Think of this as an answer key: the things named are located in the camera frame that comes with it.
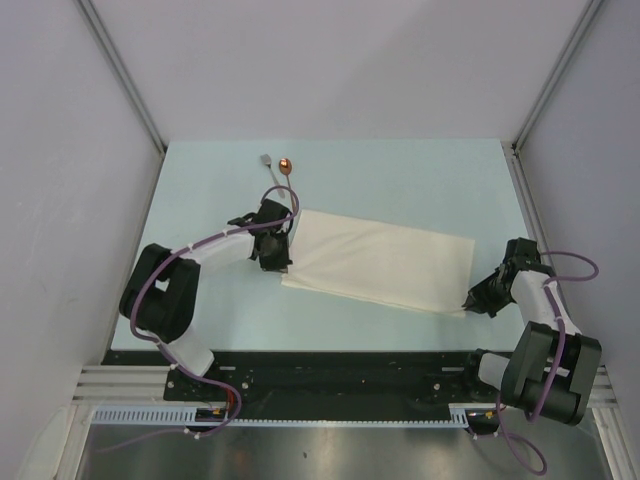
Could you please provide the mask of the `white cloth napkin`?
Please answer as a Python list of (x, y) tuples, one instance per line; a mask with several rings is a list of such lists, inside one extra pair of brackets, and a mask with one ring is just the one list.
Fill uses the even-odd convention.
[(464, 237), (304, 210), (281, 284), (463, 318), (474, 246)]

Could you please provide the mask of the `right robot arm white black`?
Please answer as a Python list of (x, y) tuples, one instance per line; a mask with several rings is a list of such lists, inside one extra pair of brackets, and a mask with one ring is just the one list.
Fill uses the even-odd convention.
[(558, 291), (558, 276), (542, 262), (535, 241), (507, 242), (502, 262), (473, 286), (462, 304), (466, 312), (491, 318), (508, 305), (519, 308), (524, 330), (510, 356), (478, 349), (461, 376), (463, 393), (484, 401), (495, 391), (501, 403), (566, 425), (581, 422), (600, 366), (602, 347), (571, 320)]

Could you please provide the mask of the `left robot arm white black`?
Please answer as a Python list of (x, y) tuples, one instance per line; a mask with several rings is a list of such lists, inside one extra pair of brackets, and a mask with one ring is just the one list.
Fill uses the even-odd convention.
[(172, 365), (188, 372), (185, 385), (197, 398), (210, 399), (221, 387), (220, 374), (210, 368), (214, 354), (191, 327), (201, 277), (245, 260), (258, 262), (266, 272), (286, 272), (292, 264), (289, 234), (297, 213), (296, 202), (287, 207), (265, 198), (256, 212), (230, 220), (219, 234), (178, 250), (157, 243), (142, 250), (119, 313), (134, 334), (156, 344)]

